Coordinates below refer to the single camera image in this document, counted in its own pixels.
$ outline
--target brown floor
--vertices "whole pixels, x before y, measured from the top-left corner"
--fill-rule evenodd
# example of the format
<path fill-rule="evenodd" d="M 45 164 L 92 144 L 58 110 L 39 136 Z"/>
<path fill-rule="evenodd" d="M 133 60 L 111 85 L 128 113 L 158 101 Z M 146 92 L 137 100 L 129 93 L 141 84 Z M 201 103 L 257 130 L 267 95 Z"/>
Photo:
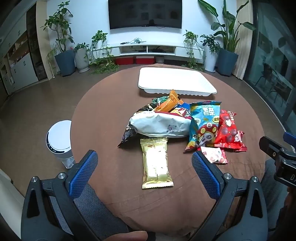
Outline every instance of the brown floor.
<path fill-rule="evenodd" d="M 119 70 L 133 66 L 136 65 L 121 66 Z M 47 149 L 46 133 L 54 123 L 71 120 L 83 95 L 107 75 L 91 74 L 88 71 L 81 74 L 76 72 L 64 78 L 57 76 L 26 88 L 6 101 L 0 111 L 0 168 L 10 176 L 21 194 L 26 193 L 33 176 L 48 179 L 65 170 L 63 164 Z M 291 149 L 283 142 L 284 131 L 278 120 L 245 82 L 234 76 L 213 75 L 238 91 L 250 103 L 262 123 L 265 135 Z"/>

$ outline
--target round table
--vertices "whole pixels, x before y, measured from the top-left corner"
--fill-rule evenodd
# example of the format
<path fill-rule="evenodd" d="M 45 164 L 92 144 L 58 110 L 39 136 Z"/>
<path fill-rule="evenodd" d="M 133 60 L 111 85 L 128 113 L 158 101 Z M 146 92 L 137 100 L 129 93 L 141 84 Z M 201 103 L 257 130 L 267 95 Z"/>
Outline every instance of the round table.
<path fill-rule="evenodd" d="M 161 96 L 138 88 L 141 68 L 114 73 L 83 96 L 72 118 L 72 152 L 76 161 L 89 149 L 98 153 L 99 163 L 89 184 L 106 207 L 131 228 L 171 236 L 186 235 L 199 227 L 215 203 L 192 167 L 192 153 L 183 153 L 188 138 L 168 141 L 168 168 L 174 182 L 169 188 L 142 189 L 139 139 L 117 148 L 129 118 L 152 98 Z M 235 178 L 250 179 L 255 175 L 261 179 L 266 155 L 259 149 L 259 139 L 264 132 L 255 111 L 233 88 L 211 75 L 202 74 L 217 89 L 217 94 L 180 97 L 186 103 L 208 99 L 222 101 L 222 109 L 237 113 L 235 123 L 238 130 L 245 132 L 243 143 L 248 147 L 247 152 L 226 152 L 229 163 L 218 167 Z"/>

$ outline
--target tray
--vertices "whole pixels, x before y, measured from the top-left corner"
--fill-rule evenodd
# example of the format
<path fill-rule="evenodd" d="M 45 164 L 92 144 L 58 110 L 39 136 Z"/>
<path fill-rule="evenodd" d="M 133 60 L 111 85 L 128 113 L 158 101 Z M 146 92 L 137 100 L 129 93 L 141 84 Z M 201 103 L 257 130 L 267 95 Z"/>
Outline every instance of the tray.
<path fill-rule="evenodd" d="M 209 96 L 217 93 L 200 72 L 189 69 L 143 67 L 138 87 L 151 94 L 169 94 L 171 90 L 180 95 Z"/>

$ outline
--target black television screen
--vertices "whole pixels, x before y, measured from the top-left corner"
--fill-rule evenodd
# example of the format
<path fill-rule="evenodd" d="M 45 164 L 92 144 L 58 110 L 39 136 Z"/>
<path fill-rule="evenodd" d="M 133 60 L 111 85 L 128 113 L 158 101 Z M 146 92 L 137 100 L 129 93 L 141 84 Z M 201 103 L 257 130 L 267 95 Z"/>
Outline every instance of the black television screen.
<path fill-rule="evenodd" d="M 182 0 L 109 0 L 110 29 L 182 28 Z"/>

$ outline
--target gray plant pot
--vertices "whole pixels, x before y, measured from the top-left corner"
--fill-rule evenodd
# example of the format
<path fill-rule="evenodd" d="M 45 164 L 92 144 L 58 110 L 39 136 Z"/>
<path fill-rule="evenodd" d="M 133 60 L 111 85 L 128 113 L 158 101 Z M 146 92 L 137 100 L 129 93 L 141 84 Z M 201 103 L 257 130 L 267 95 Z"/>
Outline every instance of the gray plant pot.
<path fill-rule="evenodd" d="M 238 54 L 220 49 L 217 60 L 217 72 L 221 75 L 230 76 L 233 72 Z"/>
<path fill-rule="evenodd" d="M 89 70 L 89 58 L 87 56 L 87 49 L 82 48 L 74 51 L 74 57 L 79 73 Z"/>
<path fill-rule="evenodd" d="M 59 53 L 55 56 L 55 59 L 63 77 L 71 75 L 75 72 L 73 50 L 67 50 Z"/>

